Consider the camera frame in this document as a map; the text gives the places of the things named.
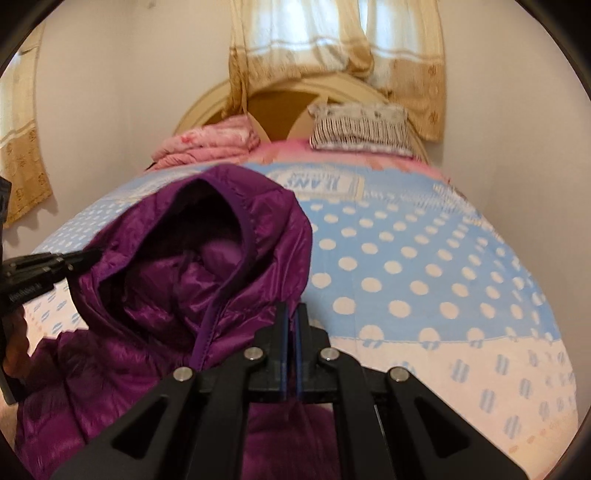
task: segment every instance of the white wall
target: white wall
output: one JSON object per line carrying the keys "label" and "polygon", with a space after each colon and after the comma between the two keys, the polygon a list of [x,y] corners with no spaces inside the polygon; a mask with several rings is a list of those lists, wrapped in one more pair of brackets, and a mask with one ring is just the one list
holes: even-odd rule
{"label": "white wall", "polygon": [[514,0],[439,0],[447,56],[443,170],[516,250],[553,307],[591,403],[591,102]]}
{"label": "white wall", "polygon": [[138,166],[201,95],[228,78],[228,0],[139,0],[134,15],[130,105]]}
{"label": "white wall", "polygon": [[121,0],[66,0],[47,19],[37,120],[54,196],[4,232],[6,257],[29,253],[136,173],[128,148],[124,68],[132,7]]}

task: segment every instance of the beige curtain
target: beige curtain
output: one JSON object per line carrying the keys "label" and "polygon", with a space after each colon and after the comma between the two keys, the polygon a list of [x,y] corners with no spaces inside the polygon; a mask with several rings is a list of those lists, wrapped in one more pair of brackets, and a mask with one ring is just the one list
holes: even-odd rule
{"label": "beige curtain", "polygon": [[35,71],[43,26],[0,78],[0,175],[12,182],[7,226],[52,195],[35,122]]}
{"label": "beige curtain", "polygon": [[232,0],[226,114],[274,82],[347,72],[408,109],[440,141],[446,106],[437,0]]}
{"label": "beige curtain", "polygon": [[325,72],[367,77],[369,43],[354,0],[232,0],[226,114],[272,83]]}
{"label": "beige curtain", "polygon": [[408,110],[424,140],[443,139],[446,76],[437,0],[359,0],[374,70],[367,82]]}

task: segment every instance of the bolt head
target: bolt head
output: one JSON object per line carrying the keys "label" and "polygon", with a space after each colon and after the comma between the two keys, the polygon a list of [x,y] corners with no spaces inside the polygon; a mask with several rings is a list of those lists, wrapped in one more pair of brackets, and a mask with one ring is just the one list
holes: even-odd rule
{"label": "bolt head", "polygon": [[244,350],[244,358],[246,358],[247,360],[259,360],[262,358],[263,355],[265,355],[265,352],[263,352],[257,346],[252,346]]}
{"label": "bolt head", "polygon": [[395,382],[406,382],[410,377],[410,373],[404,367],[394,367],[390,370],[390,378]]}
{"label": "bolt head", "polygon": [[327,362],[332,362],[334,360],[337,360],[339,355],[340,355],[340,352],[336,348],[332,348],[332,347],[323,348],[320,351],[320,356],[324,360],[326,360]]}
{"label": "bolt head", "polygon": [[185,382],[193,376],[193,370],[189,367],[179,367],[174,373],[173,377],[177,382]]}

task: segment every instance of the curtain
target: curtain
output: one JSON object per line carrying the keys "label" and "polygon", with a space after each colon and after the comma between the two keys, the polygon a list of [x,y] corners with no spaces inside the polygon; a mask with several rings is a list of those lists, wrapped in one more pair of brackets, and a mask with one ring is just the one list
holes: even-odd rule
{"label": "curtain", "polygon": [[440,141],[446,107],[437,0],[232,0],[225,114],[274,82],[316,73],[357,76]]}
{"label": "curtain", "polygon": [[355,0],[232,0],[230,97],[225,114],[275,82],[373,68]]}
{"label": "curtain", "polygon": [[446,77],[437,0],[359,0],[374,69],[367,82],[404,105],[424,140],[443,139]]}
{"label": "curtain", "polygon": [[52,195],[35,121],[35,71],[42,35],[41,25],[0,78],[0,175],[12,182],[6,226]]}

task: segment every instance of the headboard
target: headboard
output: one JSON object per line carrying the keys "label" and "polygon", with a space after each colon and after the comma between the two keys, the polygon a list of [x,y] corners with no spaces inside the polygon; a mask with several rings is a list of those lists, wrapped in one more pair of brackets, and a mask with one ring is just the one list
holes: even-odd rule
{"label": "headboard", "polygon": [[[205,93],[185,113],[174,134],[210,125],[222,119],[222,109],[230,94],[225,81]],[[387,103],[369,85],[344,73],[330,73],[277,83],[248,99],[248,113],[262,142],[309,138],[313,120],[307,107],[311,103]],[[415,151],[428,162],[427,153],[413,126],[409,131]]]}

